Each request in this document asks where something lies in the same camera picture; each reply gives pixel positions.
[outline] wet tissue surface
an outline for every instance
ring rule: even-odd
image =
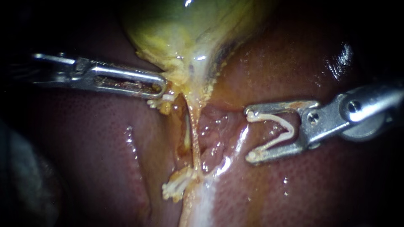
[[[273,121],[247,122],[245,106],[303,98],[326,103],[370,81],[327,9],[280,4],[258,36],[231,53],[196,127],[202,175],[177,203],[163,199],[162,185],[193,164],[182,96],[166,116],[145,100],[118,95],[3,92],[2,117],[52,163],[70,195],[58,201],[56,226],[383,226],[395,185],[386,175],[402,130],[361,144],[331,138],[259,166],[245,161],[251,149],[285,130]],[[136,57],[109,10],[97,12],[103,16],[86,17],[61,42],[157,70]],[[298,128],[296,115],[280,116]]]

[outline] white tissue strand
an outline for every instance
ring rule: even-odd
[[[175,171],[167,184],[163,184],[161,189],[163,190],[163,199],[168,200],[173,198],[173,202],[177,203],[184,195],[185,189],[192,185],[192,182],[196,181],[197,172],[190,168],[184,167],[180,171]]]

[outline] metal surgical instrument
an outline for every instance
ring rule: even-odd
[[[252,164],[294,156],[320,146],[339,135],[355,142],[370,140],[389,128],[403,124],[404,80],[358,87],[338,94],[329,104],[316,100],[265,103],[248,106],[245,115],[297,112],[301,125],[296,141],[267,149],[253,149],[246,155]]]
[[[167,84],[158,73],[88,58],[69,58],[64,53],[33,53],[11,62],[6,71],[11,83],[106,92],[144,99],[161,98]]]

